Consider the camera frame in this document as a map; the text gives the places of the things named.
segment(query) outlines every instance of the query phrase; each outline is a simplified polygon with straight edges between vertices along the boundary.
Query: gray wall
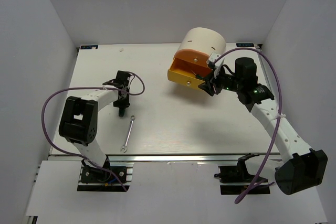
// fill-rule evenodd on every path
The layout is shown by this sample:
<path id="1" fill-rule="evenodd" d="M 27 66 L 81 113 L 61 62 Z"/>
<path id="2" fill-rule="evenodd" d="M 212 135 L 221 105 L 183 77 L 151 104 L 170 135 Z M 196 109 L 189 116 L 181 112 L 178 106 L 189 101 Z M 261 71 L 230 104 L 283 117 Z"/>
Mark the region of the gray wall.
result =
<path id="1" fill-rule="evenodd" d="M 37 166 L 48 154 L 40 112 L 68 85 L 75 47 L 50 0 L 0 0 L 0 218 L 21 223 Z M 55 99 L 47 125 L 54 132 Z"/>
<path id="2" fill-rule="evenodd" d="M 180 42 L 194 27 L 263 42 L 286 0 L 51 0 L 75 45 Z"/>
<path id="3" fill-rule="evenodd" d="M 329 161 L 318 192 L 336 223 L 336 0 L 287 0 L 264 45 L 278 69 L 284 113 Z"/>

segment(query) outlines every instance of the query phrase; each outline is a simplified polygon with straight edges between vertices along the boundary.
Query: purple cable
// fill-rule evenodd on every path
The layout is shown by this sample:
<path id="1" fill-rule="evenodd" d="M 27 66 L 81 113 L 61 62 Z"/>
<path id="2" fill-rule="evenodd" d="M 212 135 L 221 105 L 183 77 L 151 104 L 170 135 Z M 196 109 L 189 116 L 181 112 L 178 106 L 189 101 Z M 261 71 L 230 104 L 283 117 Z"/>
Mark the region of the purple cable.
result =
<path id="1" fill-rule="evenodd" d="M 279 93 L 279 109 L 278 109 L 278 114 L 281 115 L 281 112 L 282 112 L 282 93 L 281 93 L 281 87 L 280 87 L 280 81 L 279 81 L 279 78 L 277 76 L 277 73 L 272 65 L 272 63 L 269 61 L 269 59 L 267 59 L 267 57 L 260 51 L 258 51 L 257 49 L 254 49 L 254 48 L 234 48 L 234 49 L 231 49 L 229 50 L 228 52 L 225 52 L 224 54 L 222 54 L 219 58 L 217 58 L 215 61 L 214 61 L 214 64 L 217 63 L 220 59 L 222 59 L 223 57 L 225 57 L 226 55 L 228 55 L 229 53 L 231 52 L 234 52 L 234 51 L 238 51 L 238 50 L 249 50 L 249 51 L 253 51 L 253 52 L 256 52 L 258 53 L 259 55 L 261 55 L 268 63 L 269 67 L 271 68 L 272 72 L 273 72 L 273 75 L 275 77 L 275 81 L 277 83 L 277 88 L 278 88 L 278 93 Z M 265 164 L 266 164 L 266 161 L 272 151 L 272 148 L 273 148 L 273 145 L 274 145 L 274 142 L 275 142 L 275 138 L 277 136 L 277 133 L 278 133 L 278 130 L 279 130 L 279 125 L 280 125 L 280 117 L 277 118 L 277 122 L 276 122 L 276 125 L 275 125 L 275 128 L 274 128 L 274 132 L 273 132 L 273 135 L 272 135 L 272 139 L 271 139 L 271 142 L 269 144 L 269 147 L 267 149 L 267 152 L 265 154 L 265 157 L 264 157 L 264 160 L 262 160 L 262 163 L 259 167 L 259 170 L 257 171 L 256 175 L 254 176 L 254 178 L 252 179 L 251 183 L 249 184 L 249 186 L 246 188 L 245 191 L 243 191 L 241 194 L 238 195 L 238 197 L 236 198 L 235 200 L 235 204 L 238 204 L 240 203 L 244 198 L 245 196 L 248 194 L 249 191 L 251 191 L 253 188 L 257 187 L 258 186 L 258 183 L 256 183 L 261 171 L 263 170 Z"/>
<path id="2" fill-rule="evenodd" d="M 108 90 L 116 90 L 116 91 L 121 91 L 121 92 L 124 92 L 126 94 L 129 94 L 129 95 L 141 95 L 144 91 L 145 91 L 145 84 L 144 82 L 142 81 L 142 79 L 135 73 L 132 73 L 132 72 L 128 72 L 130 74 L 133 74 L 134 76 L 136 76 L 141 84 L 142 84 L 142 91 L 140 93 L 130 93 L 130 92 L 126 92 L 122 89 L 117 89 L 117 88 L 105 88 L 105 89 L 108 89 Z M 60 151 L 60 152 L 63 152 L 67 155 L 70 155 L 70 156 L 76 156 L 76 157 L 80 157 L 80 158 L 83 158 L 85 160 L 87 160 L 93 167 L 97 168 L 97 169 L 100 169 L 100 170 L 103 170 L 104 172 L 107 172 L 109 174 L 111 174 L 112 176 L 114 176 L 116 178 L 116 180 L 119 182 L 119 184 L 122 186 L 122 188 L 124 189 L 124 191 L 127 191 L 126 187 L 123 185 L 123 183 L 120 181 L 120 179 L 117 177 L 117 175 L 111 171 L 111 170 L 108 170 L 108 169 L 105 169 L 103 167 L 100 167 L 99 165 L 95 164 L 94 162 L 92 162 L 91 160 L 89 160 L 87 157 L 81 155 L 81 154 L 77 154 L 77 153 L 72 153 L 72 152 L 67 152 L 61 148 L 59 148 L 57 145 L 55 145 L 52 140 L 50 139 L 49 135 L 48 135 L 48 132 L 47 132 L 47 129 L 46 129 L 46 123 L 45 123 L 45 112 L 46 112 L 46 107 L 49 103 L 49 101 L 56 95 L 60 94 L 60 93 L 63 93 L 63 92 L 66 92 L 66 91 L 70 91 L 70 90 L 91 90 L 91 89 L 94 89 L 94 90 L 102 90 L 104 89 L 103 87 L 76 87 L 76 88 L 67 88 L 67 89 L 61 89 L 55 93 L 53 93 L 51 96 L 49 96 L 47 98 L 47 100 L 45 101 L 45 103 L 43 104 L 43 107 L 42 107 L 42 112 L 41 112 L 41 123 L 42 123 L 42 130 L 43 130 L 43 133 L 44 133 L 44 136 L 46 137 L 48 143 L 53 147 L 55 148 L 56 150 Z"/>

